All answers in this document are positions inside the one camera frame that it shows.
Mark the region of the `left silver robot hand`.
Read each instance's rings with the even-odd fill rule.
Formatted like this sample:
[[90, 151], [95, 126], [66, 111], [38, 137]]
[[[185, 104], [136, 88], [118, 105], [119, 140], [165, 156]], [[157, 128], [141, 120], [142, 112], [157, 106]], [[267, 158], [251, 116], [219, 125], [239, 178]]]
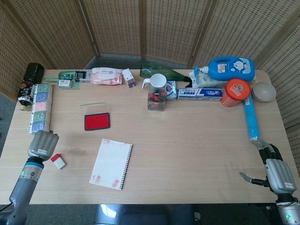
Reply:
[[37, 157], [42, 161], [49, 160], [54, 153], [58, 140], [59, 136], [53, 131], [39, 130], [29, 145], [28, 156]]

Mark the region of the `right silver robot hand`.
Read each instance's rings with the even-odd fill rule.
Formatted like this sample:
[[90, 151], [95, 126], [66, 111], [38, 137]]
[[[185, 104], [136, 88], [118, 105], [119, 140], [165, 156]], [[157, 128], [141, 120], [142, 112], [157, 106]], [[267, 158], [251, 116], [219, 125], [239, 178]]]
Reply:
[[240, 172], [248, 183], [268, 187], [276, 195], [293, 194], [297, 190], [289, 165], [283, 160], [278, 148], [261, 138], [252, 139], [257, 148], [266, 171], [266, 179], [254, 179]]

